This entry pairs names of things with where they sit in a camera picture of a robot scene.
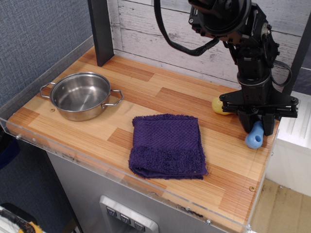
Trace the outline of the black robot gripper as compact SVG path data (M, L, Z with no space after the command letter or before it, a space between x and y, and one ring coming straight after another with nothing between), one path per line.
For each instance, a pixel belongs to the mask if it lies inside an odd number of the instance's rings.
M282 117L296 118L298 99L277 91L271 80L259 84L241 83L241 90L221 94L223 111L238 114L239 121L247 133L253 129L261 116L264 134L274 132L275 119Z

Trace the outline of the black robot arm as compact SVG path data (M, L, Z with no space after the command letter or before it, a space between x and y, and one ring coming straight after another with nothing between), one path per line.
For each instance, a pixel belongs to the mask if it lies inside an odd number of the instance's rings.
M297 117L298 99L275 89L274 66L278 43L260 7L249 0L192 0L190 25L201 36L219 39L238 67L239 91L220 95L223 111L238 115L246 132L261 121L264 134L274 131L275 121Z

